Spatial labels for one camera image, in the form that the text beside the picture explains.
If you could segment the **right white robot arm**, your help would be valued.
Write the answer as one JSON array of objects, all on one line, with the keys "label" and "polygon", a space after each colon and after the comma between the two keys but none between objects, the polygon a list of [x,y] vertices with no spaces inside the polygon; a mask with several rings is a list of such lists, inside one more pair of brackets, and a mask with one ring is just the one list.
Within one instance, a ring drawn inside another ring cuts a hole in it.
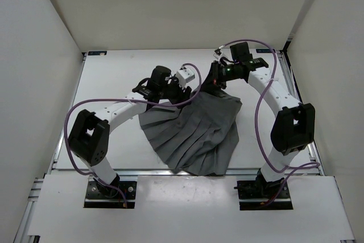
[{"label": "right white robot arm", "polygon": [[290,95],[274,79],[273,71],[262,58],[234,64],[214,61],[205,83],[225,88],[227,81],[238,79],[245,80],[260,94],[254,113],[256,135],[259,134],[258,112],[263,100],[275,116],[270,133],[272,149],[268,155],[263,155],[266,162],[259,172],[262,179],[255,184],[258,195],[269,197],[275,192],[276,184],[283,179],[285,171],[291,168],[295,156],[313,142],[315,108]]}]

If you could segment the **grey pleated skirt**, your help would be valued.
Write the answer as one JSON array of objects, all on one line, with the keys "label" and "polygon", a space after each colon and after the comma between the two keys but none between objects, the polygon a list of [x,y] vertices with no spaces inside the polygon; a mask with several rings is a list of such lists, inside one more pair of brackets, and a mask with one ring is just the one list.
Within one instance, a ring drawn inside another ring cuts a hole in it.
[{"label": "grey pleated skirt", "polygon": [[139,124],[159,159],[174,172],[225,175],[239,142],[241,99],[222,90],[200,92],[182,109],[168,103],[139,115]]}]

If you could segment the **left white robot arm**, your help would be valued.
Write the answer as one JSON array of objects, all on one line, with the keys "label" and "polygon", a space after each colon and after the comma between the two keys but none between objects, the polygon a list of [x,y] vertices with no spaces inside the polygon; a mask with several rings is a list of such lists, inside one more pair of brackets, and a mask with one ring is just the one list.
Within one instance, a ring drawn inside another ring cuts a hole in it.
[{"label": "left white robot arm", "polygon": [[123,99],[95,112],[86,109],[79,112],[68,136],[69,151],[86,165],[100,193],[108,198],[121,193],[119,175],[106,157],[111,132],[161,100],[184,105],[192,91],[187,84],[194,78],[195,74],[187,67],[172,74],[170,69],[159,65]]}]

